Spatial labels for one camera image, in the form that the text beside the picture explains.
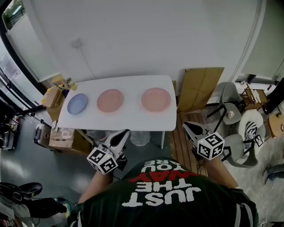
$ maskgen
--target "blue plate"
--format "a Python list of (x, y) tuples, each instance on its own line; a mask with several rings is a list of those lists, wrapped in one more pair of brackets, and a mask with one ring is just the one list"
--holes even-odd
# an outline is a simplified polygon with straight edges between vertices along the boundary
[(70, 99), (67, 110), (70, 114), (81, 113), (88, 103), (88, 97), (85, 94), (77, 94)]

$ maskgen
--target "bottle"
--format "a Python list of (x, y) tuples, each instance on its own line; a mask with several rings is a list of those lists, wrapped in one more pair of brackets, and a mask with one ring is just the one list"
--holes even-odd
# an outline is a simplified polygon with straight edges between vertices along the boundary
[(68, 83), (69, 87), (72, 90), (76, 90), (77, 89), (77, 85), (72, 81), (72, 79), (70, 77), (67, 78), (66, 82)]

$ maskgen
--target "white table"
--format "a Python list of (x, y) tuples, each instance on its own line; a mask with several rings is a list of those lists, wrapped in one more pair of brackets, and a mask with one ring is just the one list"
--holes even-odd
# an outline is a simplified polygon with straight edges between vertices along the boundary
[[(90, 130), (162, 131), (162, 145), (165, 131), (176, 127), (177, 105), (172, 80), (167, 75), (144, 75), (106, 78), (79, 82), (77, 90), (70, 90), (60, 112), (58, 126), (61, 128)], [(141, 104), (142, 94), (149, 88), (159, 87), (169, 92), (170, 106), (163, 112), (151, 113)], [(108, 89), (118, 89), (124, 95), (124, 103), (114, 113), (104, 113), (97, 108), (97, 99)], [(88, 97), (84, 111), (72, 115), (67, 105), (76, 94)]]

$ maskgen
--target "person's arm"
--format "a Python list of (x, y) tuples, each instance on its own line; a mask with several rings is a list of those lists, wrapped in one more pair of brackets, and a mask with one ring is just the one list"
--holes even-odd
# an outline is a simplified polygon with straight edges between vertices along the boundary
[(99, 194), (103, 190), (106, 189), (106, 187), (111, 184), (113, 181), (113, 171), (107, 173), (106, 175), (103, 175), (99, 171), (97, 171), (90, 182), (89, 186), (85, 190), (85, 192), (81, 195), (81, 198), (79, 199), (79, 204), (85, 202), (89, 198)]
[(205, 165), (208, 177), (217, 183), (225, 185), (228, 188), (236, 188), (239, 186), (219, 157), (206, 161)]

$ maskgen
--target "wooden floor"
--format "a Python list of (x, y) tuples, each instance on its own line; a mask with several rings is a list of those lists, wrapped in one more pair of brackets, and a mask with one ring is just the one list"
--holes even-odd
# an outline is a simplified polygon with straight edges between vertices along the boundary
[(191, 169), (192, 172), (207, 176), (205, 166), (200, 166), (203, 164), (203, 160), (198, 162), (192, 153), (193, 144), (187, 138), (182, 128), (182, 124), (185, 121), (204, 123), (200, 113), (177, 113), (177, 126), (174, 131), (168, 132), (170, 134), (172, 158), (186, 166), (188, 169)]

